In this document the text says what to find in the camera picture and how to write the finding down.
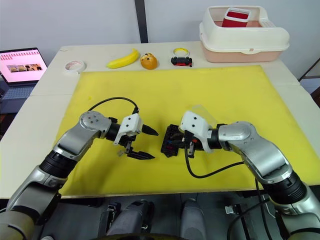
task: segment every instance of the toy orange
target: toy orange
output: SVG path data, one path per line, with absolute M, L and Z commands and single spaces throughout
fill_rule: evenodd
M 140 63 L 145 69 L 155 69 L 158 66 L 156 57 L 152 53 L 146 53 L 140 58 Z

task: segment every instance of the pink container base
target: pink container base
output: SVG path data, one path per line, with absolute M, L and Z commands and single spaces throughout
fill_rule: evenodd
M 214 21 L 214 24 L 219 27 L 222 27 L 222 23 L 223 21 Z M 246 28 L 262 28 L 259 21 L 248 21 L 245 27 Z
M 250 63 L 271 62 L 276 60 L 283 51 L 261 51 L 255 54 L 244 54 L 242 52 L 216 52 L 206 49 L 201 42 L 205 58 L 211 63 Z

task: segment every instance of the yellow mat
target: yellow mat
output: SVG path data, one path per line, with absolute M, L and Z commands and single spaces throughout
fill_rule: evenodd
M 185 68 L 153 71 L 84 72 L 60 125 L 57 140 L 79 116 L 110 97 L 134 100 L 146 125 L 159 136 L 139 134 L 132 146 L 155 156 L 137 160 L 117 152 L 124 149 L 106 139 L 96 139 L 72 171 L 61 192 L 65 196 L 179 193 L 254 189 L 254 177 L 245 165 L 235 166 L 205 179 L 193 178 L 184 152 L 167 158 L 160 153 L 169 124 L 178 125 L 186 110 L 201 104 L 219 123 L 248 121 L 258 133 L 274 142 L 294 170 L 308 184 L 320 183 L 320 161 L 260 66 Z M 113 100 L 98 106 L 106 117 L 122 121 L 133 106 Z M 191 167 L 198 174 L 239 162 L 240 156 L 223 150 L 196 151 Z

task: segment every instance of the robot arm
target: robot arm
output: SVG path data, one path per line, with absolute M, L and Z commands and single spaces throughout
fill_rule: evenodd
M 126 116 L 121 124 L 97 111 L 83 113 L 78 123 L 56 143 L 44 161 L 37 165 L 10 198 L 6 211 L 0 213 L 0 239 L 29 240 L 35 225 L 42 225 L 56 208 L 69 173 L 91 147 L 95 138 L 108 139 L 125 147 L 128 157 L 145 160 L 154 157 L 135 152 L 132 142 L 139 133 L 158 135 L 144 125 L 139 114 Z
M 189 148 L 190 157 L 194 156 L 196 149 L 208 153 L 213 149 L 224 149 L 241 156 L 269 194 L 284 239 L 309 239 L 308 235 L 312 239 L 320 238 L 318 199 L 293 171 L 279 148 L 259 136 L 251 123 L 237 121 L 212 128 L 204 118 L 187 111 L 179 127 L 184 131 L 183 140 Z

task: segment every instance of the plastic container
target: plastic container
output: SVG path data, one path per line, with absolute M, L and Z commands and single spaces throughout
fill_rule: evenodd
M 246 27 L 222 27 L 230 7 L 250 11 Z M 261 6 L 211 6 L 199 29 L 205 58 L 212 63 L 269 62 L 289 47 L 289 33 L 276 27 Z
M 242 8 L 229 7 L 225 12 L 222 27 L 224 28 L 245 28 L 247 26 L 250 11 Z

